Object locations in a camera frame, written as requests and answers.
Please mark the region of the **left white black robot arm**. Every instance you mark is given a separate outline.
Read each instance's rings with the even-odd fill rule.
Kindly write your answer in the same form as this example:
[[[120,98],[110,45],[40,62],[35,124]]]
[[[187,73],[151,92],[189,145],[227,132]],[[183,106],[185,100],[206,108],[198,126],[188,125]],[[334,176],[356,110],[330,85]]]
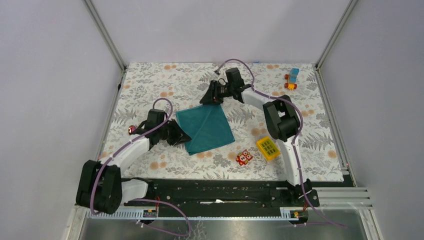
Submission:
[[[75,203],[93,214],[113,214],[120,205],[138,200],[148,206],[155,200],[152,185],[142,178],[122,179],[129,166],[161,141],[170,146],[185,144],[191,137],[163,110],[151,109],[139,126],[128,128],[129,140],[101,160],[84,163]]]

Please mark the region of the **teal cloth napkin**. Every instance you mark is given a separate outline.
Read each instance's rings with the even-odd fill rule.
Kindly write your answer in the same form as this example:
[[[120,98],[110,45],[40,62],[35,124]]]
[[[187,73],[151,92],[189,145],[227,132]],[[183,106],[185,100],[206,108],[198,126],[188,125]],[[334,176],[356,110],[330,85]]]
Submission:
[[[230,124],[220,105],[199,105],[176,112],[182,130],[191,137],[185,149],[190,156],[235,142]]]

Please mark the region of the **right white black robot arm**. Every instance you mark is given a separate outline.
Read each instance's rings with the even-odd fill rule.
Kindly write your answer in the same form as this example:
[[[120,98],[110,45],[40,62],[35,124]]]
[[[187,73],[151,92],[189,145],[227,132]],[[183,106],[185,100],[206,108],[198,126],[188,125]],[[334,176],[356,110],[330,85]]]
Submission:
[[[242,104],[263,110],[267,131],[278,144],[284,161],[289,184],[287,201],[293,206],[301,205],[312,190],[310,180],[303,176],[303,163],[298,150],[303,128],[301,111],[288,95],[267,95],[257,90],[253,83],[245,83],[236,67],[225,71],[225,80],[225,83],[212,80],[200,104],[220,105],[225,98],[232,97]]]

